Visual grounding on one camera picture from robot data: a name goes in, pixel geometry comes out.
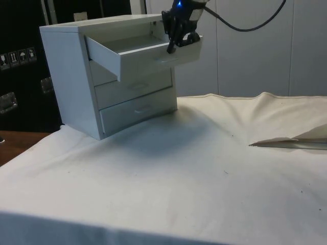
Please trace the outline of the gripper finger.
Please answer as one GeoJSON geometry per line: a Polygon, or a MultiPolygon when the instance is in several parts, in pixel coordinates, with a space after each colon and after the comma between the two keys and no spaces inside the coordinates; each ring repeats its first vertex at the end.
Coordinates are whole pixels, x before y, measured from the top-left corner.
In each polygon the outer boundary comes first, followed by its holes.
{"type": "Polygon", "coordinates": [[[169,38],[167,52],[173,54],[175,52],[175,45],[181,35],[183,24],[170,10],[162,11],[162,21],[165,34],[169,38]]]}
{"type": "Polygon", "coordinates": [[[196,32],[197,22],[182,22],[177,29],[177,46],[183,47],[200,41],[196,32]]]}

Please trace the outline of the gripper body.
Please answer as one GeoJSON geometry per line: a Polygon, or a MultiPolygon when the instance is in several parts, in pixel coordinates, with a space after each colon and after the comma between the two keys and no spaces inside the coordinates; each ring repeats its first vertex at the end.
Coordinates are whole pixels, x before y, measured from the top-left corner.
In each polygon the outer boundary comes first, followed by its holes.
{"type": "Polygon", "coordinates": [[[194,3],[194,1],[190,0],[174,0],[170,9],[170,18],[194,21],[195,19],[192,16],[194,11],[194,3]]]}

